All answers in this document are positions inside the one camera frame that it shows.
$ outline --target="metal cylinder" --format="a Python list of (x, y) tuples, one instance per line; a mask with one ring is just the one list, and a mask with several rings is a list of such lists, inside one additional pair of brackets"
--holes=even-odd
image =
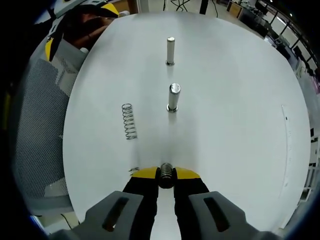
[(166, 39), (166, 61), (165, 61), (165, 63), (168, 66), (174, 65), (175, 64), (174, 57), (175, 57), (175, 38), (171, 36)]
[(170, 163), (164, 163), (160, 167), (159, 187), (170, 189), (173, 187), (173, 167)]
[(169, 113), (174, 113), (178, 110), (178, 100), (181, 87), (178, 83), (172, 83), (169, 87), (169, 103), (166, 109)]

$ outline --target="round white table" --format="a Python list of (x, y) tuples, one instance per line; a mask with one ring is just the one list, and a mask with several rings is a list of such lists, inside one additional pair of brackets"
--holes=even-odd
[[(175, 37), (175, 65), (165, 64)], [(168, 113), (169, 85), (181, 85)], [(137, 139), (126, 140), (122, 105)], [(288, 222), (307, 176), (305, 100), (286, 59), (227, 21), (166, 12), (116, 19), (81, 67), (66, 111), (63, 164), (73, 209), (122, 191), (132, 167), (197, 172), (257, 229)], [(179, 239), (173, 189), (160, 189), (151, 239)]]

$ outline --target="person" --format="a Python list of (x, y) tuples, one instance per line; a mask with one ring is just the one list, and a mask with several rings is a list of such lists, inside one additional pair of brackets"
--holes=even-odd
[(92, 13), (76, 13), (69, 17), (63, 38), (78, 49), (89, 51), (114, 18)]

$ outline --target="office chair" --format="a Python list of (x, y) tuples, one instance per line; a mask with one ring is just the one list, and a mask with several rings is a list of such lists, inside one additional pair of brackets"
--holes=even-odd
[(9, 116), (11, 167), (32, 215), (73, 211), (63, 167), (63, 129), (86, 54), (62, 40), (51, 62), (42, 40), (32, 54)]

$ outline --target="metal pin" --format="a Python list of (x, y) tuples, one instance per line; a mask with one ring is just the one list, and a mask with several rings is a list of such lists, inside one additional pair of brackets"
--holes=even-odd
[(169, 104), (166, 106), (166, 110), (169, 113), (175, 113), (178, 111), (178, 100), (181, 87), (178, 83), (172, 83), (169, 87)]
[(168, 37), (166, 39), (166, 61), (165, 64), (168, 66), (172, 66), (175, 64), (174, 57), (175, 57), (175, 38)]

